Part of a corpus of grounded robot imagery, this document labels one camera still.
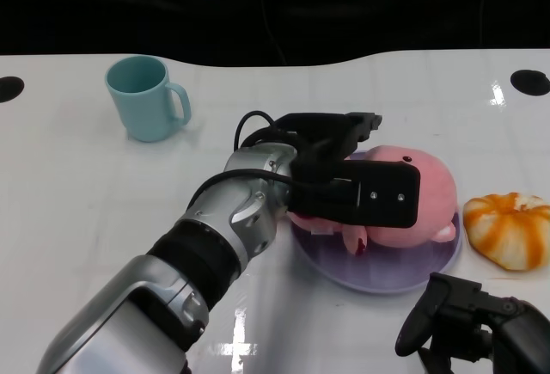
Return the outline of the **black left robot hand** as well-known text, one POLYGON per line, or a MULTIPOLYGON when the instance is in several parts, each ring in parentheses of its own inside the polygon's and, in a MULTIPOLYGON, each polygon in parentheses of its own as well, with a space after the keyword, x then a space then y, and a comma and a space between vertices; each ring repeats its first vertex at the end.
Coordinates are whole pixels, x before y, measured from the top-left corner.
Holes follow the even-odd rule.
POLYGON ((288 113, 275 127, 296 149, 298 162, 331 162, 344 160, 381 123, 376 113, 288 113))

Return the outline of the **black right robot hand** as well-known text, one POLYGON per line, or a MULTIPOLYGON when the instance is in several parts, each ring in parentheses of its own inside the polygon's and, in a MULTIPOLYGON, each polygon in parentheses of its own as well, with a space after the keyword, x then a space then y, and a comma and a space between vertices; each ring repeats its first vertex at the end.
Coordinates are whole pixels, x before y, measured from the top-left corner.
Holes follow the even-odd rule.
POLYGON ((451 373, 452 359, 488 359, 494 373, 548 373, 549 320, 529 302, 432 273, 394 350, 417 353, 426 373, 451 373))

